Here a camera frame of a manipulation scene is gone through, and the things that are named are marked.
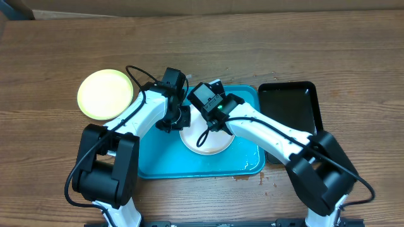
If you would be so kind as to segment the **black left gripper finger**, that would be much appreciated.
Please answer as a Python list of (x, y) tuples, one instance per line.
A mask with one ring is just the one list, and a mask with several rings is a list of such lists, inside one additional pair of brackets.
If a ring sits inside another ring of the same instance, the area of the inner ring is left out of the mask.
[(183, 128), (190, 126), (190, 121), (190, 106), (180, 106), (179, 117), (175, 122), (172, 122), (172, 130), (183, 130)]
[(164, 131), (164, 132), (170, 132), (172, 130), (172, 124), (170, 121), (166, 122), (164, 120), (159, 120), (155, 124), (156, 128)]

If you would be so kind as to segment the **white plate with red stain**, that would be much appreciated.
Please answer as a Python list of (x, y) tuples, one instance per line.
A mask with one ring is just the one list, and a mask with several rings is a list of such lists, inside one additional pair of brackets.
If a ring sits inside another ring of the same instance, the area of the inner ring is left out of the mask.
[(207, 130), (206, 120), (193, 105), (190, 105), (190, 113), (190, 126), (183, 128), (179, 133), (187, 148), (197, 154), (212, 155), (224, 151), (231, 145), (234, 136), (224, 131), (210, 131), (207, 136), (203, 135)]

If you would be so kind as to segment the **yellow plate with sauce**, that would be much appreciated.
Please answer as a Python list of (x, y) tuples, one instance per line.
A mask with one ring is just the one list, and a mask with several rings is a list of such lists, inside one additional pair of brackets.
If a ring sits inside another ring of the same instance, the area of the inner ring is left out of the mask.
[(124, 73), (103, 69), (92, 73), (80, 84), (77, 103), (87, 117), (109, 120), (130, 106), (133, 94), (132, 82)]

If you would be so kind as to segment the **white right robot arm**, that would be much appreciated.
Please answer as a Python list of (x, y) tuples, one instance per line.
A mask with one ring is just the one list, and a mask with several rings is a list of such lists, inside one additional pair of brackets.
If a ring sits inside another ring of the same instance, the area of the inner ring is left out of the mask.
[(207, 121), (207, 131), (225, 131), (257, 144), (276, 157), (288, 173), (298, 198), (307, 206), (306, 226), (336, 226), (357, 170), (328, 132), (312, 135), (289, 128), (229, 94), (204, 95), (193, 105)]

